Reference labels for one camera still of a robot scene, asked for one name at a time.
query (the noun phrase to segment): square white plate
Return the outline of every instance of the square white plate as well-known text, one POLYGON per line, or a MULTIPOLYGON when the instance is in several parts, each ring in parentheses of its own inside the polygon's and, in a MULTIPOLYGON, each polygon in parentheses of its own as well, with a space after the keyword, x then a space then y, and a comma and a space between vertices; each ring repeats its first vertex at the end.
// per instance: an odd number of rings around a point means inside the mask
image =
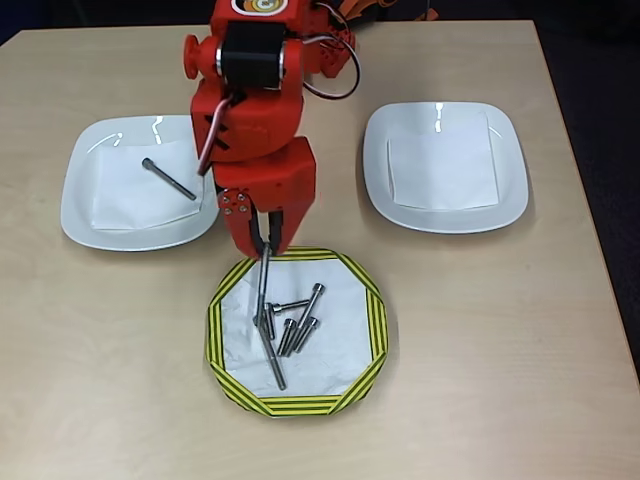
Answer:
POLYGON ((374 207, 389 221, 434 233, 476 233, 505 227, 524 213, 529 185, 524 157, 513 124, 505 113, 485 103, 396 103, 379 108, 369 119, 363 149, 364 179, 374 207), (497 205, 467 210, 427 211, 393 201, 387 142, 399 135, 457 129, 484 112, 498 183, 497 205))
POLYGON ((97 184, 96 147, 156 145, 177 140, 194 141, 188 115, 112 118, 82 132, 71 154, 62 191, 60 223, 67 236, 87 247, 135 252, 181 245, 209 230, 219 210, 211 175, 206 178, 202 207, 195 215, 141 230, 91 228, 97 184))

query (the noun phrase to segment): screw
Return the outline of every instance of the screw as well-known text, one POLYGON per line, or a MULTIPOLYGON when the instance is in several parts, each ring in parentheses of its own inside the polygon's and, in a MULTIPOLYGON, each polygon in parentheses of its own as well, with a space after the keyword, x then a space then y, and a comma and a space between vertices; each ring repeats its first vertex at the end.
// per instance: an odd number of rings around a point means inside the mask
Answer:
POLYGON ((298 302, 291 302, 285 304, 274 303, 271 306, 273 307, 273 313, 278 315, 279 313, 285 312, 287 310, 295 310, 296 308, 304 308, 309 305, 309 300, 300 300, 298 302))
POLYGON ((320 320, 315 317, 307 318, 307 320, 304 322, 304 325, 302 326, 302 338, 300 341, 298 341, 298 345, 295 348, 296 353, 300 353, 302 351, 302 347, 305 346, 313 331, 319 326, 320 320))
POLYGON ((270 303, 264 304, 264 316, 267 322, 267 333, 269 334, 269 340, 276 339, 276 319, 275 313, 273 313, 273 307, 270 303))
POLYGON ((311 311, 313 310, 313 307, 315 306, 316 302, 318 301, 318 297, 320 297, 320 295, 322 295, 325 291, 324 285, 322 285, 321 283, 316 283, 313 286, 313 293, 311 294, 311 298, 309 299, 309 303, 307 305, 307 307, 304 309, 304 312, 302 312, 302 315, 300 316, 300 320, 298 320, 298 331, 296 333, 296 337, 294 339, 294 341, 291 342, 291 344, 289 345, 289 349, 286 352, 286 356, 288 357, 289 355, 291 355, 291 353, 293 352, 293 350, 297 349, 302 341, 302 334, 303 334, 303 327, 305 322, 307 321, 307 318, 309 318, 309 316, 311 315, 311 311))
POLYGON ((282 340, 280 340, 280 346, 278 347, 278 355, 283 356, 289 347, 289 343, 293 337, 293 334, 296 333, 296 327, 298 324, 295 320, 291 318, 287 318, 284 321, 284 333, 282 334, 282 340))

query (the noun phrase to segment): red robot arm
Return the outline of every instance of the red robot arm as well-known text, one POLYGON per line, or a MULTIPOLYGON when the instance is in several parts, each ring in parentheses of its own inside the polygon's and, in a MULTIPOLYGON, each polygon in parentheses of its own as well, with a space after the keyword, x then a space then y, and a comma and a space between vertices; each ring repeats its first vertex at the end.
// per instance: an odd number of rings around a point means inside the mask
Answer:
POLYGON ((212 167, 221 213, 247 256, 264 248, 258 212, 269 214, 269 243, 281 253, 314 201, 315 158, 295 137, 304 75, 335 77, 354 55, 353 34, 332 16, 341 19, 311 0, 218 0, 211 36, 185 42, 187 77, 203 77, 191 103, 199 172, 212 167))

